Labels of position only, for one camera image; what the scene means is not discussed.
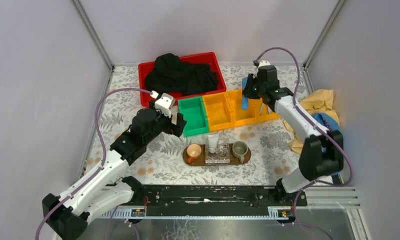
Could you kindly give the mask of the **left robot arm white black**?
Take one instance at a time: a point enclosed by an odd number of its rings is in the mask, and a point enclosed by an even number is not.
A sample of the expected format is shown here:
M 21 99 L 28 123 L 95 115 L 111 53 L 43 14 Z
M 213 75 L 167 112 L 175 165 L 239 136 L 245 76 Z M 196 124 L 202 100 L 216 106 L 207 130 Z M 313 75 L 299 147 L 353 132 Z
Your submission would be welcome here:
M 61 239 L 76 240 L 87 226 L 112 206 L 128 203 L 138 205 L 143 198 L 142 185 L 128 177 L 105 193 L 107 182 L 129 167 L 146 152 L 147 145 L 161 133 L 180 137 L 187 121 L 177 113 L 172 116 L 155 108 L 143 108 L 133 117 L 131 125 L 105 151 L 105 157 L 76 183 L 59 195 L 52 193 L 42 200 L 43 221 Z

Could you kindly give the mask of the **grey cup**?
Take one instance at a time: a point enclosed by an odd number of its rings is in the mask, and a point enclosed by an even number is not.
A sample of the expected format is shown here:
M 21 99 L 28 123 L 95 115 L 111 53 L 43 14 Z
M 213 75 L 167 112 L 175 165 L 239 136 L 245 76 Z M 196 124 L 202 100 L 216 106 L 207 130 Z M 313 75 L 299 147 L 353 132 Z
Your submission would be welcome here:
M 248 153 L 247 144 L 243 141 L 236 141 L 232 145 L 232 153 L 236 158 L 238 158 L 240 163 L 244 163 L 245 156 Z

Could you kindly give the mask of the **white toothpaste tube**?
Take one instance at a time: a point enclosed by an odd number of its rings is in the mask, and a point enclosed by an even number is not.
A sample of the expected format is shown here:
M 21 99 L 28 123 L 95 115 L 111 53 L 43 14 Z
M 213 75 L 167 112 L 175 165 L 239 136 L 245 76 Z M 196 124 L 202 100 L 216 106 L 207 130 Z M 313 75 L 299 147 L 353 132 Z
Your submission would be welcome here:
M 219 141 L 219 134 L 210 134 L 207 136 L 208 140 L 208 151 L 211 154 L 216 153 L 217 147 L 218 147 L 218 141 Z

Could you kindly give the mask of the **blue toothpaste tube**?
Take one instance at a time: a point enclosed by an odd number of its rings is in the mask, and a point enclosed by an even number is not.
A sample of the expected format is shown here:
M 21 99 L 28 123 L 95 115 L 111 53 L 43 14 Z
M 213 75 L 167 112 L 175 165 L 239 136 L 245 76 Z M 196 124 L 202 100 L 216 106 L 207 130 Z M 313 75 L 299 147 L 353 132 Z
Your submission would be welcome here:
M 247 81 L 248 81 L 248 77 L 244 77 L 242 79 L 242 91 L 246 88 Z M 241 96 L 242 96 L 241 107 L 242 107 L 243 110 L 247 110 L 248 109 L 248 105 L 249 105 L 248 98 L 245 97 L 243 93 L 241 93 Z

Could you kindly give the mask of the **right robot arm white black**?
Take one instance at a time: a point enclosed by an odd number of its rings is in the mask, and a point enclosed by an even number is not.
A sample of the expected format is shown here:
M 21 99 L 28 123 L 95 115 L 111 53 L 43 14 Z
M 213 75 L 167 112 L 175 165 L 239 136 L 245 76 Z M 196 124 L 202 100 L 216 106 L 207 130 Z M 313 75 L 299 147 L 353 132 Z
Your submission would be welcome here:
M 277 181 L 274 198 L 279 205 L 289 205 L 294 200 L 294 192 L 318 178 L 343 169 L 341 132 L 329 130 L 298 105 L 294 93 L 286 87 L 280 87 L 275 66 L 268 61 L 261 61 L 256 73 L 248 75 L 242 94 L 248 99 L 262 100 L 263 104 L 288 122 L 303 142 L 298 168 Z

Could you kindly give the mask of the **clear textured glass holder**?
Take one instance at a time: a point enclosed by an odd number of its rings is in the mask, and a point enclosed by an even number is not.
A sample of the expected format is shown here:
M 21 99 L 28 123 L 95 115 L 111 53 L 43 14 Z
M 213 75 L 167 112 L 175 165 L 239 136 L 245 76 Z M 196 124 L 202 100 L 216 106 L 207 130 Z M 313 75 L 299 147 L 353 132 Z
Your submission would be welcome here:
M 225 165 L 230 163 L 230 145 L 228 143 L 218 144 L 215 152 L 211 153 L 206 145 L 205 164 L 206 165 Z

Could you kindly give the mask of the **orange cup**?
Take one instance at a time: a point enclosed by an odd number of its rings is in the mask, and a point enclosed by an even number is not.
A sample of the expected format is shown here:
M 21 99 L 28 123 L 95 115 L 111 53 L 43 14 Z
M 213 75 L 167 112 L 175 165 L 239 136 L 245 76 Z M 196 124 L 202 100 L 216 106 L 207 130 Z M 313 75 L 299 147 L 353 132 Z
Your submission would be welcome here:
M 188 163 L 192 163 L 196 160 L 202 153 L 202 148 L 198 144 L 191 144 L 187 147 Z

